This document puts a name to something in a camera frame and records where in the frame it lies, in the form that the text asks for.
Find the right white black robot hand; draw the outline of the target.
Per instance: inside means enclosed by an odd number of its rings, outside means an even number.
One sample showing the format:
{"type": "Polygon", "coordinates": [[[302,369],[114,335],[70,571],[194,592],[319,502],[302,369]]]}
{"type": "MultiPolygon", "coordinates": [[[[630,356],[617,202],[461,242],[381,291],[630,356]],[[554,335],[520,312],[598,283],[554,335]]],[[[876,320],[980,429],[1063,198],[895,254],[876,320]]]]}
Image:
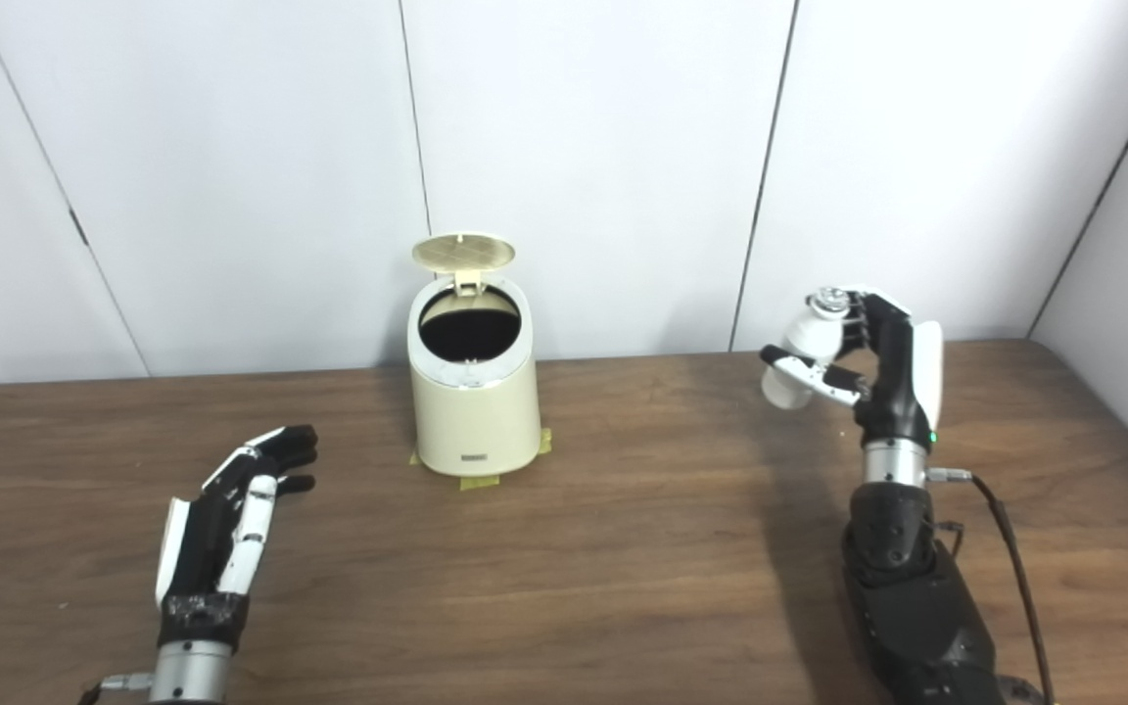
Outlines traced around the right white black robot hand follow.
{"type": "Polygon", "coordinates": [[[863,441],[932,451],[943,406],[943,327],[872,287],[821,287],[760,351],[765,397],[801,409],[819,397],[851,407],[863,441]]]}

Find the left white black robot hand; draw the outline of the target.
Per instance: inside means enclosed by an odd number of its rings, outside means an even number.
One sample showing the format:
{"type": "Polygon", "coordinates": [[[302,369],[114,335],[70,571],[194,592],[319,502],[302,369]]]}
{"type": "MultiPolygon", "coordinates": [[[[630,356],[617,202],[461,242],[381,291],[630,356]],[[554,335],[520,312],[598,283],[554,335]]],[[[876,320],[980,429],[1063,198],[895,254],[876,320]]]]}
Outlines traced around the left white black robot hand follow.
{"type": "Polygon", "coordinates": [[[239,647],[277,499],[316,486],[292,472],[318,458],[317,446],[312,425],[268,430],[237,446],[196,497],[171,497],[155,587],[157,646],[239,647]]]}

